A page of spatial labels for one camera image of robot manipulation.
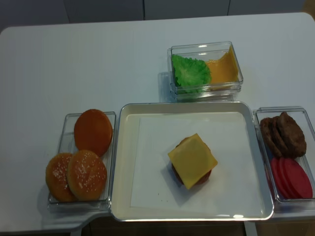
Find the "clear lettuce cheese container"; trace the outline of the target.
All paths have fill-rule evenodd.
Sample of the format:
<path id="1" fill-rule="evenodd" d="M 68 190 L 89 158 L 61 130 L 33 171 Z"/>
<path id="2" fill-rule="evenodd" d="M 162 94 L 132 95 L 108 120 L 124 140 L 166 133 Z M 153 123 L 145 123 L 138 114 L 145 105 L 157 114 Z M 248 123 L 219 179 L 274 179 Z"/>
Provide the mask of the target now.
<path id="1" fill-rule="evenodd" d="M 179 55 L 185 58 L 201 59 L 207 62 L 209 60 L 220 59 L 226 52 L 229 51 L 230 46 L 232 46 L 232 52 L 234 54 L 239 71 L 237 82 L 214 85 L 208 84 L 197 87 L 198 89 L 201 89 L 202 92 L 180 93 L 182 88 L 177 87 L 175 84 L 175 76 L 172 64 L 173 55 Z M 233 101 L 241 91 L 244 79 L 234 51 L 234 47 L 230 41 L 173 46 L 168 49 L 167 56 L 171 94 L 173 99 L 177 102 Z"/>

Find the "plain orange bun half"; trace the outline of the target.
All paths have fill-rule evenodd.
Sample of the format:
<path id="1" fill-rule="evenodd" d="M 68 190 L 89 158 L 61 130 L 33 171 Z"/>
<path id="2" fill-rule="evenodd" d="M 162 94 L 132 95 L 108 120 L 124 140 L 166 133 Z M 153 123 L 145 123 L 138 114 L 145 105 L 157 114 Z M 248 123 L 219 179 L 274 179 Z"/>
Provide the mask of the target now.
<path id="1" fill-rule="evenodd" d="M 74 140 L 78 150 L 89 150 L 103 156 L 109 149 L 113 127 L 108 116 L 97 109 L 82 113 L 74 125 Z"/>

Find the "middle brown patty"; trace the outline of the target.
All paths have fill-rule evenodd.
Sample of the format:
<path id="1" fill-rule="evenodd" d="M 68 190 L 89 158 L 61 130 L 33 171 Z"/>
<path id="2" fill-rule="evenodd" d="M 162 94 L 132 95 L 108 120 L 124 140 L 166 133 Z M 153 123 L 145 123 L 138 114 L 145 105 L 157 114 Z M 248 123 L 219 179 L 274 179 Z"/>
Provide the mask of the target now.
<path id="1" fill-rule="evenodd" d="M 279 151 L 282 154 L 284 154 L 285 149 L 283 148 L 282 138 L 280 137 L 279 132 L 277 130 L 277 119 L 278 119 L 278 116 L 271 118 L 271 122 L 270 122 L 271 136 L 272 136 L 273 142 L 275 143 Z"/>

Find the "orange cheese slice in container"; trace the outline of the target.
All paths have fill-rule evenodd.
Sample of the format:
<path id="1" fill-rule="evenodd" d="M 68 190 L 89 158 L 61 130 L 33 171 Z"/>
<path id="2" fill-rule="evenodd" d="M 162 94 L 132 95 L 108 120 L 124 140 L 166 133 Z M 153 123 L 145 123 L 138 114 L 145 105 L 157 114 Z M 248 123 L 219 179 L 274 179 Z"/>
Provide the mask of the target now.
<path id="1" fill-rule="evenodd" d="M 223 84 L 238 81 L 238 67 L 232 52 L 232 46 L 220 59 L 209 60 L 206 65 L 210 69 L 211 82 L 210 84 Z"/>

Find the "right sesame bun top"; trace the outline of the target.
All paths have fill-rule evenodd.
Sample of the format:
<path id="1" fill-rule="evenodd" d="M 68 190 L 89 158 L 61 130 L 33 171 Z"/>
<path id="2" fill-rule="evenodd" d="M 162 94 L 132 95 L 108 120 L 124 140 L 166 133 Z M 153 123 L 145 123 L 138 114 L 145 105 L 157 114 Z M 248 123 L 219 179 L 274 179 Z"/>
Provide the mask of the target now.
<path id="1" fill-rule="evenodd" d="M 66 172 L 70 191 L 80 201 L 98 200 L 105 188 L 107 169 L 92 151 L 79 150 L 70 159 Z"/>

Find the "middle red tomato slice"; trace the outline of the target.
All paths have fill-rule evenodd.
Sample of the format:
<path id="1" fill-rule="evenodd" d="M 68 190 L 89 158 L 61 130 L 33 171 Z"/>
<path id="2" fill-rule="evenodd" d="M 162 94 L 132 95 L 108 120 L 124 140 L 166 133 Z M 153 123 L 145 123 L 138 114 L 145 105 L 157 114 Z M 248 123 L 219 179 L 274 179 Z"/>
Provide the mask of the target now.
<path id="1" fill-rule="evenodd" d="M 287 195 L 286 198 L 287 199 L 293 199 L 295 197 L 295 195 L 294 195 L 293 191 L 290 189 L 288 182 L 287 182 L 285 175 L 284 175 L 284 158 L 283 157 L 281 157 L 278 160 L 278 173 L 279 173 L 283 188 L 284 188 L 286 195 Z"/>

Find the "front red tomato slice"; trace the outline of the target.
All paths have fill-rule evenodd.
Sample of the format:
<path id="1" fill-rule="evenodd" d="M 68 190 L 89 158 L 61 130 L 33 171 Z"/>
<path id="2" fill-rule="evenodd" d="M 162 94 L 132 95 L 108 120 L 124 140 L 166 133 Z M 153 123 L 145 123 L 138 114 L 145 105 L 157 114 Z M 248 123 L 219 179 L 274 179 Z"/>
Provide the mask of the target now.
<path id="1" fill-rule="evenodd" d="M 304 169 L 293 159 L 281 158 L 284 179 L 289 190 L 296 199 L 310 199 L 313 197 L 311 182 Z"/>

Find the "clear bun container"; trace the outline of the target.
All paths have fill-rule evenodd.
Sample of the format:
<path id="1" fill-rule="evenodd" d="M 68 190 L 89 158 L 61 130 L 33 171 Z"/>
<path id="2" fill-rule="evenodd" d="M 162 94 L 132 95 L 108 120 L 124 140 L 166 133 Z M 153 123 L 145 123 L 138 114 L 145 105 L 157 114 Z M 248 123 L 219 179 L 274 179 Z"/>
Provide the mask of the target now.
<path id="1" fill-rule="evenodd" d="M 47 208 L 50 212 L 72 213 L 72 212 L 91 212 L 108 209 L 111 203 L 111 190 L 113 182 L 113 166 L 115 162 L 114 147 L 117 137 L 117 119 L 115 112 L 105 113 L 113 127 L 113 137 L 108 151 L 102 156 L 102 161 L 107 169 L 107 180 L 103 192 L 98 200 L 95 201 L 76 201 L 59 202 L 51 194 L 48 196 Z M 63 130 L 59 141 L 58 153 L 70 152 L 74 154 L 78 151 L 74 141 L 74 126 L 80 113 L 68 114 L 65 116 Z"/>

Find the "front brown patty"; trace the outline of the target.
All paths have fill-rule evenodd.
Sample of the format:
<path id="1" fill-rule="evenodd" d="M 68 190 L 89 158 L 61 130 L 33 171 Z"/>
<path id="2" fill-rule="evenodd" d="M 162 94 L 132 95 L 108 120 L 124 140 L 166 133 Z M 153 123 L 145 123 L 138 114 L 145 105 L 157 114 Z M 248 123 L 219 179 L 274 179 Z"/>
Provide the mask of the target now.
<path id="1" fill-rule="evenodd" d="M 293 158 L 306 154 L 305 135 L 296 121 L 287 113 L 282 112 L 277 120 L 280 135 Z"/>

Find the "sesame bun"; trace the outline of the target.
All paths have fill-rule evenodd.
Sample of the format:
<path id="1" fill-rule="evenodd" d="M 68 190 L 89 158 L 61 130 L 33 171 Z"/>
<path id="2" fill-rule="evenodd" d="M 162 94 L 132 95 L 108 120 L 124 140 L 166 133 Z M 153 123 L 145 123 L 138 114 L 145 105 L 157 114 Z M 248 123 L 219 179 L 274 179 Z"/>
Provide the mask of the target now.
<path id="1" fill-rule="evenodd" d="M 70 159 L 66 172 L 70 191 L 80 201 L 98 200 L 105 188 L 107 169 L 92 151 L 79 150 Z"/>
<path id="2" fill-rule="evenodd" d="M 64 152 L 54 156 L 45 171 L 45 180 L 51 195 L 59 202 L 77 201 L 69 189 L 66 173 L 71 153 Z"/>

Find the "green lettuce leaf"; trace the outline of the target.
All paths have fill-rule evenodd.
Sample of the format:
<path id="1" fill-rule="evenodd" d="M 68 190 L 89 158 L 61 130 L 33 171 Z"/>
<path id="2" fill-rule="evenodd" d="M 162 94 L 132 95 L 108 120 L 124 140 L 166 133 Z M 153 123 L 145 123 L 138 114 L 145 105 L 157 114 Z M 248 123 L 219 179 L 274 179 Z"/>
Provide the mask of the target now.
<path id="1" fill-rule="evenodd" d="M 180 93 L 202 92 L 197 87 L 208 85 L 212 80 L 210 68 L 201 59 L 173 55 L 172 64 L 175 84 L 177 87 L 182 88 Z"/>

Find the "metal serving tray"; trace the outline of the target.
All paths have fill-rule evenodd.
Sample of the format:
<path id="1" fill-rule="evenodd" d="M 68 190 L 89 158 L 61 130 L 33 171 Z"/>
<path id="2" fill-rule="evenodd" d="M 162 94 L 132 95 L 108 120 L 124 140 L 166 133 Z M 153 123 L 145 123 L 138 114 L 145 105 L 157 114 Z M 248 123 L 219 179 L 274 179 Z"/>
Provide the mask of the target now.
<path id="1" fill-rule="evenodd" d="M 261 200 L 264 204 L 263 215 L 261 217 L 231 217 L 132 206 L 132 185 L 135 173 L 140 120 L 145 117 L 202 120 L 212 114 L 218 113 L 240 113 L 245 119 Z M 274 203 L 264 171 L 264 164 L 250 108 L 245 103 L 239 101 L 125 105 L 120 113 L 110 209 L 112 215 L 120 221 L 247 221 L 269 219 L 274 212 Z"/>

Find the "back red tomato slice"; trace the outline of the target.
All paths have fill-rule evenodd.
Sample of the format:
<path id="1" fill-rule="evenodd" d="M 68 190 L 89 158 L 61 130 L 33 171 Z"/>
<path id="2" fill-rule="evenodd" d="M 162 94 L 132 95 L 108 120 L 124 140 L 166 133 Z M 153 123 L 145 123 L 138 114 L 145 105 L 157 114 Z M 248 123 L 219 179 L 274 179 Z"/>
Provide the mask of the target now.
<path id="1" fill-rule="evenodd" d="M 278 192 L 282 195 L 284 199 L 287 199 L 289 197 L 287 191 L 284 188 L 284 185 L 278 175 L 278 159 L 273 158 L 271 160 L 271 170 L 274 177 L 275 185 L 278 189 Z"/>

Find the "white paper sheet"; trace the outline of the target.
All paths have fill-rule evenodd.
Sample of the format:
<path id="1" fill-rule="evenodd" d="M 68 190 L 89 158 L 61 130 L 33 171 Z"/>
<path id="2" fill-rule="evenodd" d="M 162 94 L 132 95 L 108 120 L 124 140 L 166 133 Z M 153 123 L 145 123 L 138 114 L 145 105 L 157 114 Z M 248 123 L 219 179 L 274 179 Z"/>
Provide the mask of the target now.
<path id="1" fill-rule="evenodd" d="M 131 205 L 219 216 L 261 217 L 261 200 L 247 127 L 240 113 L 212 114 L 202 120 L 142 118 Z M 202 185 L 186 189 L 174 176 L 168 153 L 198 134 L 218 165 Z"/>

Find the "left sesame bun top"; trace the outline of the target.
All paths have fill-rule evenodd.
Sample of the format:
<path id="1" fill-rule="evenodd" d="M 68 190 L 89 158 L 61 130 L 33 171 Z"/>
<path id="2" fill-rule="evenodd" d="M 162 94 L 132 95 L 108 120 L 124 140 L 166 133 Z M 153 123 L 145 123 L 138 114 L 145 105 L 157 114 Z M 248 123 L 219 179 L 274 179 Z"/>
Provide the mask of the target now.
<path id="1" fill-rule="evenodd" d="M 71 153 L 64 152 L 54 156 L 45 171 L 45 180 L 51 195 L 59 202 L 77 201 L 69 189 L 66 173 Z"/>

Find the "back brown patty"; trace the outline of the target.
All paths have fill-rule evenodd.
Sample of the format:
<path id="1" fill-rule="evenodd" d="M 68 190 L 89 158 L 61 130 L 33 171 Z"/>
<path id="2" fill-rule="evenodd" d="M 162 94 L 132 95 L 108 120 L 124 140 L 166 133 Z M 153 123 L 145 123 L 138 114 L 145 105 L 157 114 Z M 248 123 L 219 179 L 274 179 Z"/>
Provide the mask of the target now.
<path id="1" fill-rule="evenodd" d="M 273 156 L 277 159 L 282 157 L 282 153 L 273 142 L 270 130 L 271 118 L 264 118 L 260 121 L 260 130 L 265 144 L 268 146 Z"/>

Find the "red tomato slice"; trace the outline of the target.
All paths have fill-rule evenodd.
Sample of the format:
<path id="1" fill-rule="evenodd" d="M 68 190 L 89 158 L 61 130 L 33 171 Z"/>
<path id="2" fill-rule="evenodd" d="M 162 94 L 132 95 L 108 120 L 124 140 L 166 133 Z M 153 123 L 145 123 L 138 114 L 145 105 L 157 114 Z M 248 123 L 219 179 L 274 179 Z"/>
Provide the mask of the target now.
<path id="1" fill-rule="evenodd" d="M 281 157 L 278 160 L 278 173 L 279 173 L 283 188 L 284 188 L 286 195 L 287 195 L 286 198 L 287 199 L 293 199 L 295 197 L 295 195 L 294 195 L 293 191 L 290 189 L 288 182 L 287 182 L 285 175 L 284 175 L 284 158 L 283 157 Z"/>
<path id="2" fill-rule="evenodd" d="M 293 159 L 281 158 L 284 179 L 289 190 L 296 199 L 310 199 L 313 197 L 311 182 L 304 169 Z"/>
<path id="3" fill-rule="evenodd" d="M 278 159 L 273 158 L 271 160 L 271 170 L 274 177 L 275 185 L 278 189 L 278 192 L 282 195 L 284 199 L 287 199 L 289 197 L 287 191 L 284 188 L 284 185 L 278 175 Z"/>

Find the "clear patty tomato container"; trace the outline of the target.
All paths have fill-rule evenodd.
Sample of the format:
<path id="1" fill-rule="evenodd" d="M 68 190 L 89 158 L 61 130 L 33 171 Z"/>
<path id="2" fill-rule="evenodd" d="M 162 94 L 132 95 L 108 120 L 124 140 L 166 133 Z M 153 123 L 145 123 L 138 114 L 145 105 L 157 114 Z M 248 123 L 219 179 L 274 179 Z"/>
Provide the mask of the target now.
<path id="1" fill-rule="evenodd" d="M 253 123 L 259 143 L 260 152 L 267 176 L 268 185 L 274 201 L 275 218 L 312 217 L 315 216 L 315 199 L 284 199 L 277 190 L 272 170 L 272 153 L 263 141 L 260 131 L 260 122 L 263 118 L 279 116 L 281 112 L 287 112 L 302 129 L 307 143 L 306 154 L 296 158 L 298 164 L 308 175 L 312 189 L 315 188 L 315 131 L 306 110 L 299 106 L 288 107 L 263 107 L 253 111 Z"/>

